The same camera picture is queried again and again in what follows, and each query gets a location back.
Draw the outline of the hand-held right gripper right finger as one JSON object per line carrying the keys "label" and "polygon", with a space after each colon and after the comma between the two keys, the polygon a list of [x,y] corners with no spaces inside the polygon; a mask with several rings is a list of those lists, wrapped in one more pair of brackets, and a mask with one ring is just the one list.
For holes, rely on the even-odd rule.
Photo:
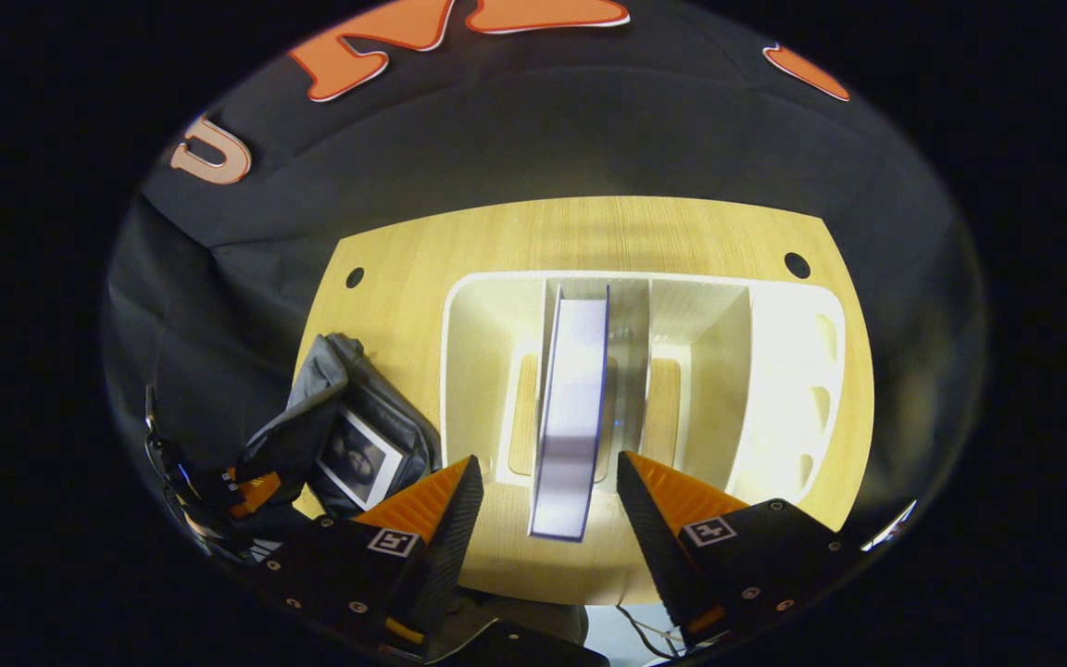
{"label": "hand-held right gripper right finger", "polygon": [[620,452],[617,490],[687,648],[766,633],[854,570],[853,542],[787,499],[749,504],[638,452]]}

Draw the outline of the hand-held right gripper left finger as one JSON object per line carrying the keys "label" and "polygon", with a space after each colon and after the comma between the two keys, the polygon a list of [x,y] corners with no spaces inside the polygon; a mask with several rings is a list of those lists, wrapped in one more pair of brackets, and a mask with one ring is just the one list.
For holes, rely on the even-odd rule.
{"label": "hand-held right gripper left finger", "polygon": [[317,518],[262,562],[262,599],[363,649],[427,649],[482,504],[469,455],[356,518]]}

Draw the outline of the grey schoolbag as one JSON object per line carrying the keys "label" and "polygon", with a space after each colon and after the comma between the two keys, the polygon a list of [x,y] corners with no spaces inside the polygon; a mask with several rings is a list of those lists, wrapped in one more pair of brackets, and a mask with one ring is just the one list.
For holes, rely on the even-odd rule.
{"label": "grey schoolbag", "polygon": [[238,459],[278,473],[281,488],[272,502],[291,504],[309,490],[329,515],[355,518],[365,511],[318,464],[339,407],[404,452],[389,497],[444,469],[432,423],[377,371],[359,339],[331,333],[314,338],[285,410],[249,439]]}

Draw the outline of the blue cover book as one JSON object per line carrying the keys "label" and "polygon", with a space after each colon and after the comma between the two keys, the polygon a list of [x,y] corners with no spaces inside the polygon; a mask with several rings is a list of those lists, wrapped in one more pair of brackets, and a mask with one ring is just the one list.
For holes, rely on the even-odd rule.
{"label": "blue cover book", "polygon": [[561,284],[552,299],[529,536],[582,542],[598,466],[609,355],[609,286]]}

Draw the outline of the cream plastic bookshelf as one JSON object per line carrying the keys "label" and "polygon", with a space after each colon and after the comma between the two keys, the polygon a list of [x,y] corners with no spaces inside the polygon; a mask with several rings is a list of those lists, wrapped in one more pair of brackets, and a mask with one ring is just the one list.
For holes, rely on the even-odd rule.
{"label": "cream plastic bookshelf", "polygon": [[485,271],[442,312],[445,459],[490,460],[528,486],[558,299],[609,296],[605,426],[615,452],[653,457],[745,501],[799,502],[817,480],[846,385],[841,300],[813,284],[652,271]]}

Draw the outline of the dark grey cloth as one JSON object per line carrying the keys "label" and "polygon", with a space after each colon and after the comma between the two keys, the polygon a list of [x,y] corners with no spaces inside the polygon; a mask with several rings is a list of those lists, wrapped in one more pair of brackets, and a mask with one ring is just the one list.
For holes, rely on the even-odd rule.
{"label": "dark grey cloth", "polygon": [[584,605],[458,587],[427,660],[435,667],[610,667],[585,646],[588,632]]}

